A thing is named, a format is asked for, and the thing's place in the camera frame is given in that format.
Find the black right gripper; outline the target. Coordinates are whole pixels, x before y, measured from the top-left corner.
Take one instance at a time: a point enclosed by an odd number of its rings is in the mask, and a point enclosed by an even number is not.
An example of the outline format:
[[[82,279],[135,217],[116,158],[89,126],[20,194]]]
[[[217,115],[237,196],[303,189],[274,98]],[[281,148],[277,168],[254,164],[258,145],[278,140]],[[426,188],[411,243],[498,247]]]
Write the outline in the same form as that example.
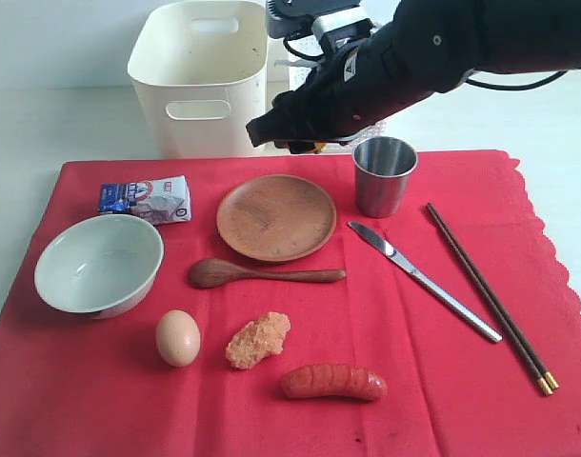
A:
[[[346,145],[357,133],[433,94],[397,54],[391,28],[312,70],[303,86],[278,93],[272,108],[246,124],[256,147],[274,143],[291,154],[316,142]]]

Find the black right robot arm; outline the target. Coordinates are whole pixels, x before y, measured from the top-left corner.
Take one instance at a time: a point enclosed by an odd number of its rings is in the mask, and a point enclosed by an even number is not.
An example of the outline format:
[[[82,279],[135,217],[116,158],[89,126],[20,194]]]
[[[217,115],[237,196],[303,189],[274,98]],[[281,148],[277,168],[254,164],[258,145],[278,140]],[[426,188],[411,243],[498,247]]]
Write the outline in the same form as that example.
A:
[[[256,145],[305,153],[363,130],[479,71],[581,70],[581,1],[402,1],[376,27],[356,1],[270,1],[268,34],[313,36],[298,89],[249,121]]]

